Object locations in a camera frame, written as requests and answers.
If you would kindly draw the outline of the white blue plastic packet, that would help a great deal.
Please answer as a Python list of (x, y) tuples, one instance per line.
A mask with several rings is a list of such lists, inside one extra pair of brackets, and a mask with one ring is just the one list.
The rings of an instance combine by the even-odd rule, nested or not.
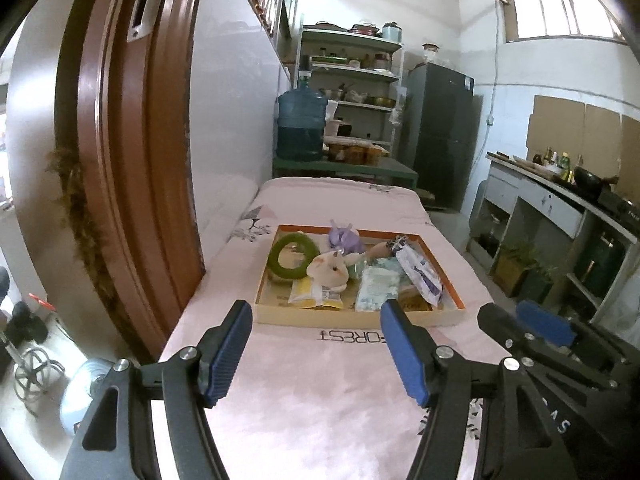
[(394, 245), (393, 253), (422, 298), (428, 304), (437, 307), (444, 288), (442, 287), (442, 279), (431, 263), (404, 240), (398, 240)]

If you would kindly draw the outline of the green floral tissue pack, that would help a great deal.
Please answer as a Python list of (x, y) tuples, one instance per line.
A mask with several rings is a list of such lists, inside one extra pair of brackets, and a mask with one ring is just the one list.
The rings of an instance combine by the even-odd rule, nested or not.
[(381, 309), (384, 302), (397, 299), (400, 276), (396, 271), (367, 266), (361, 274), (355, 310), (374, 312)]

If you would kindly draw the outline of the cream teddy bear purple ribbon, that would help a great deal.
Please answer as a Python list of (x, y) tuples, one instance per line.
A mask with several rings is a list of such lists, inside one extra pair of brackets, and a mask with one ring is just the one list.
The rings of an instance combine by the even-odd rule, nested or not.
[(351, 224), (339, 226), (331, 221), (327, 252), (314, 257), (306, 274), (314, 284), (331, 292), (344, 292), (350, 280), (349, 269), (364, 258), (367, 252), (357, 230)]

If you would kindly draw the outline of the yellow white wipes packet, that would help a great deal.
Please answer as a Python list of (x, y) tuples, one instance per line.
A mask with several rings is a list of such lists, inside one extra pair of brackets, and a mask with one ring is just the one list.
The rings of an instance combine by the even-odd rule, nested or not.
[(321, 286), (312, 278), (302, 278), (292, 283), (288, 304), (303, 309), (334, 309), (344, 308), (339, 292)]

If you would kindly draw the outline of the white teal tissue pack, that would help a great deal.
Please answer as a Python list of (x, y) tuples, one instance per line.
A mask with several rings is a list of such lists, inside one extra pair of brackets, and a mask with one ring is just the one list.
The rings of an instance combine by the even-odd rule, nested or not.
[(384, 269), (387, 271), (393, 271), (398, 274), (404, 273), (404, 269), (395, 257), (374, 259), (371, 262), (371, 266), (375, 266), (376, 268)]

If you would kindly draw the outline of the leopard print cloth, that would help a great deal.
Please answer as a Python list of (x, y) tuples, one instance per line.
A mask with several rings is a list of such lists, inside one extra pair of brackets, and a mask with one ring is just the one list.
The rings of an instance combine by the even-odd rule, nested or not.
[(405, 246), (416, 248), (416, 244), (407, 235), (398, 235), (390, 240), (376, 243), (368, 249), (367, 255), (369, 259), (390, 258)]

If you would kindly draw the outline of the grey round stool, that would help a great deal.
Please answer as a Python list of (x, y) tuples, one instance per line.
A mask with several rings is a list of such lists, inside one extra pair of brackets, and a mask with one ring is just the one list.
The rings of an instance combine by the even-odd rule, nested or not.
[(88, 359), (67, 384), (62, 395), (58, 417), (64, 432), (69, 437), (72, 438), (76, 434), (93, 398), (101, 388), (102, 380), (113, 366), (113, 361)]

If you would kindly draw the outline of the potted green plant crate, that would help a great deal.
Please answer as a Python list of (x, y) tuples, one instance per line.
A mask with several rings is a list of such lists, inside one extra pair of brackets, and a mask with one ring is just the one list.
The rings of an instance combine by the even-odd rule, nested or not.
[(529, 270), (536, 266), (535, 248), (530, 243), (502, 245), (492, 279), (509, 298), (520, 290)]

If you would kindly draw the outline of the black wok pan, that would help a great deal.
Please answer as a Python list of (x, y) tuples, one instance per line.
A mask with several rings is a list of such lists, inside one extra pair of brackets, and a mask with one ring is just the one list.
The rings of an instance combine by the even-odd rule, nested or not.
[(574, 181), (578, 190), (589, 193), (600, 193), (604, 188), (610, 188), (612, 185), (616, 185), (620, 180), (619, 177), (598, 177), (593, 172), (585, 169), (581, 166), (576, 166), (574, 169)]

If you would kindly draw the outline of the pink patterned tablecloth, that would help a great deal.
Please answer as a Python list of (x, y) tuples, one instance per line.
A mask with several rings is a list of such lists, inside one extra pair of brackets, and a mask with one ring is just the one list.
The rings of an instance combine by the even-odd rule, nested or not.
[[(419, 235), (466, 309), (460, 323), (432, 330), (433, 338), (473, 361), (502, 359), (476, 322), (488, 290), (415, 192), (315, 178), (273, 179), (260, 188), (236, 232), (207, 263), (164, 356), (198, 342), (235, 300), (256, 297), (279, 226), (331, 223)], [(423, 415), (378, 330), (266, 324), (253, 327), (229, 393), (206, 413), (233, 479), (405, 478)]]

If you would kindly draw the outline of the orange-rimmed cardboard tray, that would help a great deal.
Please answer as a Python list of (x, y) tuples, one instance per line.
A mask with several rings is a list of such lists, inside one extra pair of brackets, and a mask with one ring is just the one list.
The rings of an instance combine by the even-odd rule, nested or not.
[(255, 300), (259, 323), (377, 330), (389, 299), (419, 326), (465, 317), (462, 299), (419, 235), (360, 230), (332, 246), (334, 233), (326, 226), (278, 227)]

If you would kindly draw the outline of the dark grey refrigerator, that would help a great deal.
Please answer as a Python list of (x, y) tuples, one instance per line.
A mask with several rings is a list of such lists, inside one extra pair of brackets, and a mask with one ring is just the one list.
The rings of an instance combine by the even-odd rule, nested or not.
[(398, 155), (437, 207), (462, 206), (475, 148), (473, 96), (474, 79), (450, 68), (426, 63), (408, 73)]

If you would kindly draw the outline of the blue water jug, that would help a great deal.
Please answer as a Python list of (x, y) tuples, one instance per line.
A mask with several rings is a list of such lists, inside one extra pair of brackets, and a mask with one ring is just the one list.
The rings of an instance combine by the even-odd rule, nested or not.
[(326, 96), (311, 88), (311, 70), (299, 73), (298, 86), (278, 97), (277, 158), (312, 162), (322, 157)]

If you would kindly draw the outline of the green metal shelf rack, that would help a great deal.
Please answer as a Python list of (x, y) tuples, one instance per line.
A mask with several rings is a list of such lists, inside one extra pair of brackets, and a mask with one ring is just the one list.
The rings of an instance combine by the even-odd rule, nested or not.
[(382, 146), (397, 145), (405, 102), (405, 47), (395, 22), (349, 28), (318, 22), (300, 34), (296, 62), (310, 63), (311, 88), (330, 101), (330, 127)]

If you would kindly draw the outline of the brown cardboard wall sheet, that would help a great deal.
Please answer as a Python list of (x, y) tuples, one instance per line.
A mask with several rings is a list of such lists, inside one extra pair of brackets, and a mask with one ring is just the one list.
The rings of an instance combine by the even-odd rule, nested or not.
[(616, 177), (615, 191), (639, 200), (639, 121), (606, 108), (536, 96), (529, 115), (527, 156), (552, 150), (600, 178)]

